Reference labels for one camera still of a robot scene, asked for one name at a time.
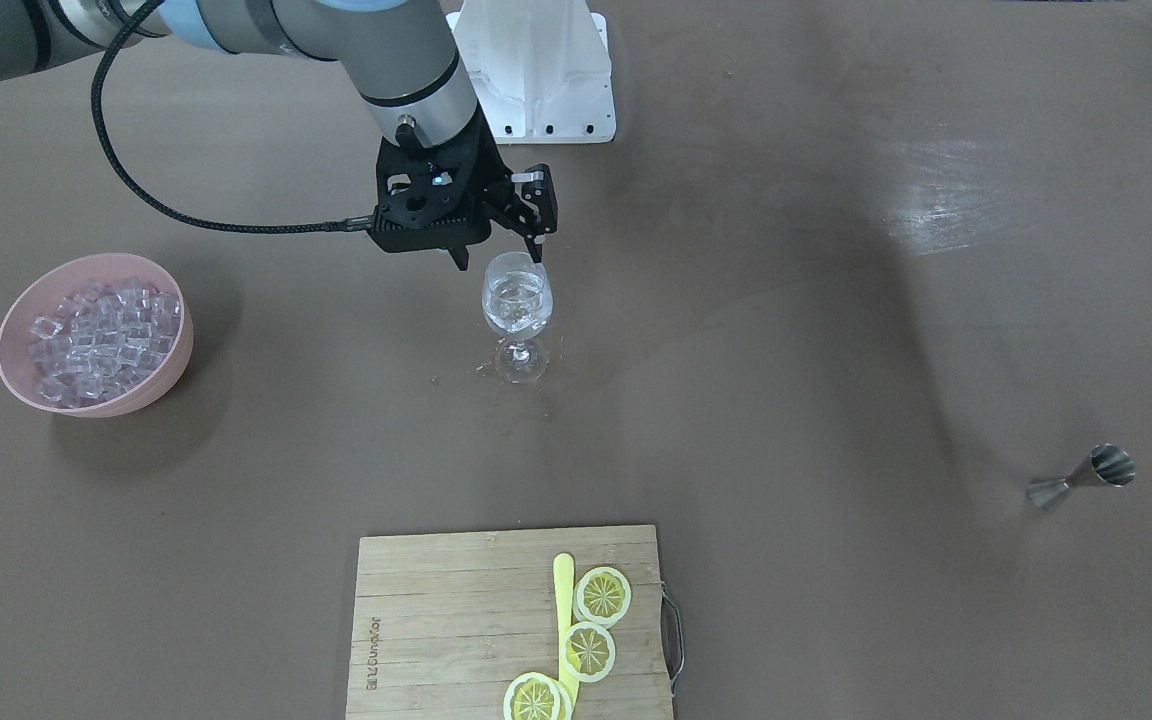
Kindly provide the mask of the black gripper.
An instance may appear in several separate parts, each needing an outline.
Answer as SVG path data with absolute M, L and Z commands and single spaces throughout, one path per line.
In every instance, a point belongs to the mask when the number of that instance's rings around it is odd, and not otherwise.
M 524 237 L 526 252 L 541 263 L 545 237 L 558 232 L 556 179 L 548 164 L 536 164 L 521 173 L 507 167 L 497 147 L 485 111 L 476 105 L 465 128 L 456 136 L 462 188 L 461 204 L 473 227 L 483 236 L 495 222 Z M 467 272 L 470 250 L 467 243 L 448 243 L 445 251 L 460 272 Z

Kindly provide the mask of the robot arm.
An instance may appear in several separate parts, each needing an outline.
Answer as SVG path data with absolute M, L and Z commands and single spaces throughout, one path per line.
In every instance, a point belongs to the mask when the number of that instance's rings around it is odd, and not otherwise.
M 374 209 L 328 222 L 248 225 L 156 199 L 116 156 L 103 96 L 120 51 L 166 36 L 228 55 L 342 65 L 381 131 Z M 104 156 L 129 191 L 175 222 L 242 234 L 364 232 L 385 252 L 447 252 L 458 270 L 495 227 L 516 233 L 535 263 L 558 229 L 552 170 L 538 164 L 517 173 L 500 158 L 435 1 L 0 1 L 0 82 L 92 55 L 100 63 L 90 113 Z

